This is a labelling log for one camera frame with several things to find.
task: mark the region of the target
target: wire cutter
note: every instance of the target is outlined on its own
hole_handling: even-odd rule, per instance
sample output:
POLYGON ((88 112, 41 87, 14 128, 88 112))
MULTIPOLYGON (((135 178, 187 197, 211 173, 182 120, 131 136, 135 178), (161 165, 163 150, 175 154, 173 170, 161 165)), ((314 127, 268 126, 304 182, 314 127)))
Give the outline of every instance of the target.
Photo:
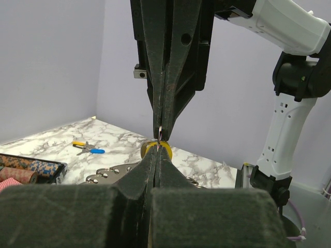
POLYGON ((95 145, 89 144, 87 141, 86 142, 78 142, 78 141, 73 141, 72 142, 73 147, 77 147, 82 149, 80 153, 77 154, 77 156, 83 154, 83 153, 104 153, 104 150, 102 149, 97 149, 95 148, 95 145))

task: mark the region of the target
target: blue handle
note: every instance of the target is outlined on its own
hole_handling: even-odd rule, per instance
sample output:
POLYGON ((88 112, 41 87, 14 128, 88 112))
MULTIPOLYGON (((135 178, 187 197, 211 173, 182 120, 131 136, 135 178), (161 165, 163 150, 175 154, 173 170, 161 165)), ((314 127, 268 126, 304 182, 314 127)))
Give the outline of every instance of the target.
POLYGON ((91 153, 104 153, 104 150, 102 150, 102 149, 91 149, 90 152, 91 153))

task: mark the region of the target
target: marble tabletop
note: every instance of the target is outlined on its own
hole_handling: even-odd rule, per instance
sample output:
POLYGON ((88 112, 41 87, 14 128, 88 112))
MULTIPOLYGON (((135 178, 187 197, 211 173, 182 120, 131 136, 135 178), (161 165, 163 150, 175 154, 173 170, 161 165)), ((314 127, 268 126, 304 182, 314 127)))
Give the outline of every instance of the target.
MULTIPOLYGON (((68 173, 63 184, 77 184, 99 168, 139 162, 140 147, 146 140, 136 133, 89 118, 0 145, 0 153, 67 163, 68 173), (74 140, 88 141, 106 152, 77 156, 80 150, 72 146, 74 140)), ((178 148, 173 147, 172 151, 173 164, 199 185, 234 188, 237 169, 178 148)))

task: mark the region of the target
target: white wall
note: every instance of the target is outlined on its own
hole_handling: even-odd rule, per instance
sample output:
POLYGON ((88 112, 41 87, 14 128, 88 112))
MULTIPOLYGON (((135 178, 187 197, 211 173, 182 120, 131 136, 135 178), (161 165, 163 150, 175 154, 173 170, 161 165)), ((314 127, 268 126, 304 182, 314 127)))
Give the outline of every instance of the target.
MULTIPOLYGON (((296 2, 331 21, 329 0, 296 2)), ((205 90, 178 118, 171 145, 238 168, 256 163, 272 117, 272 73, 280 53, 253 33, 215 20, 205 90)), ((137 62, 130 2, 107 0, 97 117, 152 137, 146 82, 133 78, 137 62)), ((294 180, 315 188, 331 165, 330 105, 331 93, 317 102, 295 154, 294 180)))
POLYGON ((104 0, 0 0, 0 143, 91 117, 104 0))

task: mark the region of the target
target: red checkered cloth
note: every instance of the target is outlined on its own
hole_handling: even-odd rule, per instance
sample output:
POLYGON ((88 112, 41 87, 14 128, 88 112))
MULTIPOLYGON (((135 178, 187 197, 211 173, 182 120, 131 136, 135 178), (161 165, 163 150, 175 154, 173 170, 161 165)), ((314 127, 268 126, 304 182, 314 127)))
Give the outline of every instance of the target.
POLYGON ((3 182, 0 182, 0 192, 4 190, 6 187, 13 186, 13 185, 21 185, 20 182, 17 182, 15 179, 8 178, 3 182))

